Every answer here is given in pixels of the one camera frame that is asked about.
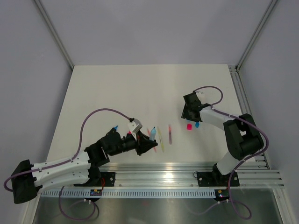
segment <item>black mounting bracket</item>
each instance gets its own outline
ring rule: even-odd
[[[114,182],[115,182],[115,172],[102,172],[101,173],[101,178],[104,179],[105,181],[105,187],[114,187]],[[101,187],[102,183],[99,180],[96,184],[95,187]]]
[[[227,187],[229,175],[222,175],[221,178],[215,179],[212,172],[197,172],[196,179],[199,187]],[[238,174],[234,172],[232,180],[230,182],[231,187],[239,187],[240,182]]]
[[[196,92],[184,96],[184,109],[181,118],[194,121],[194,122],[202,122],[200,117],[200,111],[205,107],[211,106],[210,104],[202,104],[198,99]]]

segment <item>metal profile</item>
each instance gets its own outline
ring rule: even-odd
[[[137,164],[123,164],[123,163],[109,163],[106,166],[100,167],[101,171],[167,171],[167,170],[212,170],[215,162],[161,162],[161,163],[137,163]],[[250,170],[250,169],[267,169],[267,164],[264,160],[262,161],[249,161],[239,168],[239,170]]]
[[[248,101],[248,98],[247,98],[247,95],[245,92],[245,88],[244,88],[244,85],[241,80],[239,72],[237,72],[237,69],[233,65],[229,65],[228,69],[229,69],[230,75],[233,80],[233,84],[235,87],[235,92],[237,94],[241,112],[252,114],[250,106],[249,106],[249,101]],[[263,155],[256,156],[255,160],[259,161],[261,159],[260,156],[264,157],[264,161],[266,163],[267,168],[270,168],[267,152],[265,152]]]
[[[91,196],[92,189],[64,189],[64,198],[215,198],[213,189],[104,189],[101,196]],[[42,197],[58,197],[60,189],[51,189],[41,194]]]
[[[36,209],[38,206],[38,202],[40,199],[40,195],[38,195],[35,199],[29,201],[25,206],[24,216],[22,218],[22,224],[30,224],[33,223],[34,216],[36,215]]]
[[[63,57],[65,58],[65,60],[67,61],[69,67],[71,70],[74,70],[74,63],[71,60],[70,55],[67,53],[44,5],[42,4],[42,2],[40,0],[32,0],[32,2],[34,3],[34,5],[36,6],[37,10],[39,11],[43,21],[45,22],[45,25],[47,26],[49,32],[51,33],[54,42],[57,44],[60,52],[62,53]]]
[[[279,0],[271,0],[271,2],[269,3],[266,11],[264,12],[257,28],[255,29],[253,35],[250,38],[249,43],[246,46],[246,49],[244,50],[236,68],[237,71],[240,70],[240,68],[242,67],[242,65],[244,64],[244,61],[246,60],[247,56],[249,55],[252,47],[254,46],[254,44],[256,43],[259,35],[261,34],[262,30],[265,27],[265,24],[267,23],[267,21],[269,20],[271,14],[273,13],[275,6],[277,5],[277,3],[279,2]]]
[[[197,180],[193,177],[193,173],[196,171],[200,170],[119,170],[116,171],[114,189],[198,189]],[[284,187],[278,170],[241,169],[237,173],[240,181],[240,187],[237,188],[266,189]]]
[[[286,196],[285,189],[273,189],[276,204],[284,224],[295,224],[296,218],[294,216],[290,201]]]

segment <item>white wall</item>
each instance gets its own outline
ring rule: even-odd
[[[75,65],[236,64],[270,0],[42,0]]]
[[[0,2],[0,180],[22,160],[44,161],[71,71],[30,0]],[[23,205],[0,188],[3,224]]]
[[[299,1],[280,1],[241,75],[299,221]]]

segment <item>white table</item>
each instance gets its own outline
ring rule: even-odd
[[[111,65],[76,66],[64,99],[48,161],[73,155],[78,148],[79,131],[85,117],[99,108],[113,108],[139,119],[142,132],[158,126],[165,151],[160,142],[154,150],[138,156],[134,150],[110,157],[117,163],[206,162],[218,161],[227,152],[224,132],[210,124],[186,129],[181,119],[183,96],[194,89],[214,85],[222,89],[223,101],[217,108],[241,114],[235,89],[226,64],[194,65]],[[220,94],[204,89],[207,103],[217,101]],[[99,112],[90,117],[84,132],[82,149],[95,143],[112,127],[128,132],[128,121],[113,112]],[[172,127],[169,144],[168,125]]]

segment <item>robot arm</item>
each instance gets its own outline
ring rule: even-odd
[[[96,186],[101,178],[99,167],[110,162],[109,155],[133,149],[142,155],[158,145],[140,131],[142,124],[139,120],[131,119],[128,126],[131,133],[126,137],[121,138],[116,129],[112,128],[103,138],[81,151],[74,160],[59,166],[57,164],[70,158],[34,164],[30,164],[29,160],[22,161],[12,175],[34,169],[39,171],[12,179],[14,203],[30,201],[37,193],[65,185]]]
[[[209,123],[225,133],[228,152],[213,167],[216,178],[229,174],[239,161],[263,148],[262,137],[256,129],[213,111],[210,104],[201,103],[195,91],[185,95],[184,100],[183,119]],[[239,117],[255,125],[251,115],[244,114]]]

